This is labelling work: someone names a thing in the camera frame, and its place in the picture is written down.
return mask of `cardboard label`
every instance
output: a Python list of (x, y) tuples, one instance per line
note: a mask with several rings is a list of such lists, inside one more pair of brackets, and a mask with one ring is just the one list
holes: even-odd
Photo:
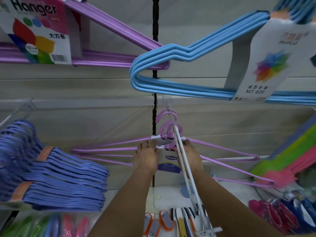
[(264, 102), (316, 53), (316, 25), (271, 18), (253, 37), (248, 68), (232, 101)]
[(0, 26), (31, 63), (72, 63), (62, 0), (0, 0)]

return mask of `colorful flower logo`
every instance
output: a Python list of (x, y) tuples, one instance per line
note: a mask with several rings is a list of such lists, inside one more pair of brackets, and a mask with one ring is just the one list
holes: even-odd
[(257, 75), (256, 82), (262, 81), (265, 83), (289, 67), (286, 61), (291, 54), (284, 54), (283, 52), (284, 50), (276, 54), (268, 53), (263, 61), (257, 63), (257, 69), (254, 72), (254, 74)]
[[(29, 19), (23, 21), (27, 23), (28, 26), (34, 23)], [(34, 33), (18, 19), (14, 20), (13, 33), (14, 34), (9, 34), (8, 36), (31, 63), (54, 64), (49, 56), (49, 54), (54, 51), (54, 41), (46, 37), (34, 35)]]

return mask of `purple hanger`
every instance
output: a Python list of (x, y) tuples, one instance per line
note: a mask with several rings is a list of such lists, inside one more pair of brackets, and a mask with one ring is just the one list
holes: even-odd
[[(143, 48), (146, 51), (161, 47), (162, 44), (134, 30), (128, 25), (120, 22), (105, 12), (99, 10), (86, 1), (78, 2), (76, 0), (66, 0), (65, 5), (95, 23), (107, 28), (115, 34), (123, 37), (129, 42)], [(121, 67), (130, 68), (136, 55), (125, 55), (118, 53), (83, 50), (82, 58), (72, 57), (74, 66), (99, 66), (99, 67)], [(1, 63), (19, 63), (31, 64), (21, 51), (12, 43), (0, 42), (0, 62)], [(158, 64), (149, 70), (166, 70), (170, 67), (170, 62)]]
[[(175, 121), (177, 121), (177, 114), (175, 111), (171, 110), (162, 110), (159, 114), (157, 114), (156, 117), (156, 123), (158, 123), (161, 119), (161, 117), (163, 115), (167, 115), (167, 114), (172, 114), (175, 117)], [(121, 164), (121, 165), (129, 165), (132, 166), (132, 163), (126, 163), (126, 162), (121, 162), (121, 161), (115, 161), (115, 160), (109, 160), (109, 159), (102, 159), (102, 158), (95, 158), (95, 157), (91, 157), (89, 155), (97, 152), (95, 155), (98, 156), (118, 156), (118, 157), (133, 157), (132, 155), (108, 155), (108, 154), (101, 154), (100, 152), (106, 152), (106, 151), (128, 151), (128, 150), (136, 150), (137, 147), (121, 147), (121, 148), (100, 148), (100, 147), (105, 147), (105, 146), (112, 146), (112, 145), (119, 145), (119, 144), (125, 144), (125, 143), (132, 143), (132, 142), (139, 142), (139, 141), (145, 141), (145, 140), (150, 140), (150, 139), (158, 139), (158, 138), (172, 138), (173, 137), (173, 133), (170, 132), (172, 130), (172, 121), (167, 121), (166, 123), (164, 123), (162, 125), (162, 127), (159, 129), (159, 135), (154, 135), (154, 136), (149, 136), (149, 137), (144, 137), (144, 138), (140, 138), (140, 139), (134, 139), (134, 140), (130, 140), (130, 141), (124, 141), (124, 142), (116, 142), (116, 143), (110, 143), (110, 144), (104, 144), (104, 145), (95, 145), (95, 146), (84, 146), (84, 147), (75, 147), (72, 148), (71, 152), (72, 154), (75, 154), (78, 158), (82, 158), (82, 159), (90, 159), (90, 160), (96, 160), (96, 161), (102, 161), (102, 162), (108, 162), (108, 163), (114, 163), (114, 164)], [(182, 126), (180, 124), (177, 124), (179, 126), (179, 129), (182, 130)], [(245, 152), (240, 152), (240, 151), (236, 151), (236, 150), (232, 150), (232, 149), (228, 149), (225, 147), (221, 147), (221, 146), (217, 146), (217, 145), (213, 145), (210, 143), (206, 143), (203, 141), (198, 141), (195, 139), (191, 139), (191, 138), (187, 138), (188, 140), (190, 140), (193, 143), (198, 143), (201, 145), (206, 145), (206, 146), (210, 146), (210, 147), (215, 147), (218, 149), (222, 149), (222, 150), (226, 150), (226, 151), (230, 151), (230, 152), (235, 152), (235, 153), (239, 153), (245, 156), (252, 156), (254, 158), (252, 159), (210, 159), (208, 157), (205, 157), (203, 155), (201, 155), (201, 158), (216, 164), (219, 164), (221, 166), (230, 168), (232, 170), (235, 171), (239, 171), (243, 174), (247, 174), (250, 175), (252, 177), (255, 177), (257, 179), (262, 179), (265, 181), (268, 181), (269, 184), (258, 184), (258, 183), (251, 183), (251, 182), (243, 182), (243, 181), (237, 181), (237, 180), (231, 180), (231, 179), (222, 179), (222, 178), (216, 178), (213, 177), (213, 179), (216, 180), (222, 180), (222, 181), (228, 181), (228, 182), (233, 182), (233, 183), (239, 183), (239, 184), (247, 184), (247, 185), (253, 185), (253, 186), (258, 186), (258, 187), (274, 187), (274, 181), (271, 179), (267, 179), (267, 178), (263, 178), (260, 176), (256, 176), (253, 175), (247, 171), (243, 171), (240, 170), (238, 168), (229, 166), (227, 164), (224, 163), (220, 163), (219, 161), (233, 161), (233, 162), (249, 162), (249, 161), (258, 161), (260, 160), (260, 156), (258, 155), (254, 155), (254, 154), (249, 154), (249, 153), (245, 153)], [(163, 146), (164, 149), (166, 150), (176, 150), (175, 145), (174, 144), (167, 144)]]

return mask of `barcode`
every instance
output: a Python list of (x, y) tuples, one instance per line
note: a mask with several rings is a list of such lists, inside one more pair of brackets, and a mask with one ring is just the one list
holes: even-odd
[(67, 62), (67, 56), (51, 54), (54, 62)]

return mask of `hand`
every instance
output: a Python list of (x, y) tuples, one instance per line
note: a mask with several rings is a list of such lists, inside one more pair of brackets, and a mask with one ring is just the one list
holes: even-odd
[(149, 170), (152, 175), (157, 172), (159, 149), (156, 149), (156, 140), (139, 144), (133, 155), (135, 169)]
[[(184, 147), (184, 151), (186, 153), (186, 158), (188, 159), (188, 163), (189, 163), (192, 174), (196, 171), (204, 171), (202, 158), (199, 155), (199, 153), (197, 153), (194, 146), (191, 145), (191, 142), (189, 140), (185, 140), (183, 142), (183, 147)], [(178, 155), (178, 164), (181, 168), (179, 155)]]

